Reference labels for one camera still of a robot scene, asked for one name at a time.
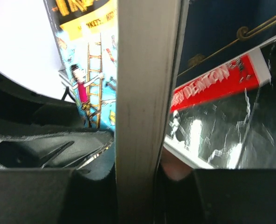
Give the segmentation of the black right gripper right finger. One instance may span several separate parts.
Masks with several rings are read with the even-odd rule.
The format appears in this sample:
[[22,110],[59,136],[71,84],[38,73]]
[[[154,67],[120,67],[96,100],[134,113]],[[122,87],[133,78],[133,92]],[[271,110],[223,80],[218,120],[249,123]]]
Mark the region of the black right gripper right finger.
[[157,181],[157,224],[276,224],[276,169],[162,161]]

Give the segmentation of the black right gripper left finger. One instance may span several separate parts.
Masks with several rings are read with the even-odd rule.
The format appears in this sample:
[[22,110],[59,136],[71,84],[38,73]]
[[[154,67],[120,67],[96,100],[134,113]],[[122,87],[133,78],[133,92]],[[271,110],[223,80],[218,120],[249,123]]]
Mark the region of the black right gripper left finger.
[[114,224],[114,133],[0,73],[0,224]]

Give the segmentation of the red 13-storey treehouse book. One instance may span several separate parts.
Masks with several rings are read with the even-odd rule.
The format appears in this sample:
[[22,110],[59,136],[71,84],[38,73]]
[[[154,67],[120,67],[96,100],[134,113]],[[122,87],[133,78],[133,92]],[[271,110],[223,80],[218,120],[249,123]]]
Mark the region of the red 13-storey treehouse book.
[[256,89],[270,81],[262,51],[255,48],[177,87],[170,112]]

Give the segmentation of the black 169-storey treehouse book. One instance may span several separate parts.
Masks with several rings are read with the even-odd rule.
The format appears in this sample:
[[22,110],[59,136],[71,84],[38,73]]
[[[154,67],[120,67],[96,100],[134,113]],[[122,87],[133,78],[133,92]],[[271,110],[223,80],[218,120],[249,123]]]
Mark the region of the black 169-storey treehouse book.
[[117,2],[46,0],[64,84],[86,127],[115,130]]

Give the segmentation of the blue sunset cover book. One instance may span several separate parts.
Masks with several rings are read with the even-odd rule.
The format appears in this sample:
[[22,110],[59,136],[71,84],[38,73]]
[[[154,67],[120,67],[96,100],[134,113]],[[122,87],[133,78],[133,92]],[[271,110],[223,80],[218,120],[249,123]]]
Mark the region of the blue sunset cover book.
[[118,222],[155,224],[160,163],[185,163],[164,145],[174,90],[274,43],[276,0],[120,0],[117,6]]

